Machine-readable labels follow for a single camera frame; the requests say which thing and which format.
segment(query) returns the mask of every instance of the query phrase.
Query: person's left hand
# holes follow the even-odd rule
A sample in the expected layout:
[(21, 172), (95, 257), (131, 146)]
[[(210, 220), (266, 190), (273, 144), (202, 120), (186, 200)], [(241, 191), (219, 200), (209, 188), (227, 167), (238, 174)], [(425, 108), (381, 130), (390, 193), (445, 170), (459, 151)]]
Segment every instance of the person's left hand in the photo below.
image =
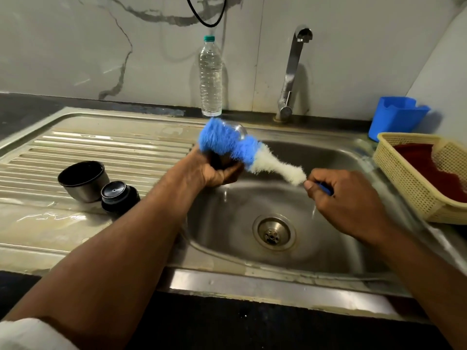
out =
[(223, 184), (236, 182), (240, 174), (243, 172), (244, 166), (241, 162), (232, 162), (232, 165), (226, 169), (215, 170), (210, 164), (209, 155), (202, 153), (196, 145), (187, 158), (193, 159), (196, 166), (204, 179), (205, 187), (217, 187)]

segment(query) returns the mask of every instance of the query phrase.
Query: basket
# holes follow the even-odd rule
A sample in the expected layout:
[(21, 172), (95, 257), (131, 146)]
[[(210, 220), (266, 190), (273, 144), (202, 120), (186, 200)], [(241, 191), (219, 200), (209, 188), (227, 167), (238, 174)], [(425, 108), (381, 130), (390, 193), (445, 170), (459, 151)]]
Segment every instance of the basket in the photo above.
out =
[(393, 146), (417, 143), (433, 144), (431, 158), (436, 167), (458, 175), (467, 190), (467, 149), (455, 141), (438, 135), (382, 132), (373, 160), (401, 195), (424, 220), (429, 222), (467, 224), (467, 203), (440, 193)]

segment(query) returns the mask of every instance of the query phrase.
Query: wall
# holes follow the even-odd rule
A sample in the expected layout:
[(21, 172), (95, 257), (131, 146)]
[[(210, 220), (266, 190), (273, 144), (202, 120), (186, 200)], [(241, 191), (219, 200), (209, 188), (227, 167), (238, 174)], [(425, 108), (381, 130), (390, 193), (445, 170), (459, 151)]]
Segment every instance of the wall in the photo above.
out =
[(435, 132), (467, 144), (467, 8), (447, 29), (408, 96), (433, 111), (418, 132)]
[[(217, 19), (223, 0), (192, 0)], [(229, 0), (215, 29), (224, 107), (274, 112), (293, 31), (307, 24), (294, 111), (370, 119), (405, 95), (455, 0)], [(185, 0), (2, 0), (0, 90), (199, 106), (196, 56), (209, 32)]]

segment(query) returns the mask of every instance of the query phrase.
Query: plastic water bottle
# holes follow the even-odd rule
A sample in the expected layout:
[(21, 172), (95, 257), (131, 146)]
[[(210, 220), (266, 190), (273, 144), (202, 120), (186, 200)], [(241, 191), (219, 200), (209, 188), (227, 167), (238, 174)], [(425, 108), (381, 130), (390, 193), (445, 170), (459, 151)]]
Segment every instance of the plastic water bottle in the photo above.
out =
[(198, 62), (201, 111), (207, 117), (217, 117), (222, 113), (222, 58), (214, 39), (213, 35), (204, 37), (205, 46)]

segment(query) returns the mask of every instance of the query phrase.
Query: white bristle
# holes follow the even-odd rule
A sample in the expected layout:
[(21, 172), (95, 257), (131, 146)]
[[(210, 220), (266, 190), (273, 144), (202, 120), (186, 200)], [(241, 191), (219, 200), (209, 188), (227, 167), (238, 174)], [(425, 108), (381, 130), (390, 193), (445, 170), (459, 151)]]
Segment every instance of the white bristle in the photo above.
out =
[(260, 148), (256, 151), (254, 163), (248, 170), (255, 174), (261, 171), (276, 172), (295, 186), (306, 181), (306, 174), (301, 167), (279, 161), (277, 157), (271, 153), (269, 147), (263, 143), (260, 144)]

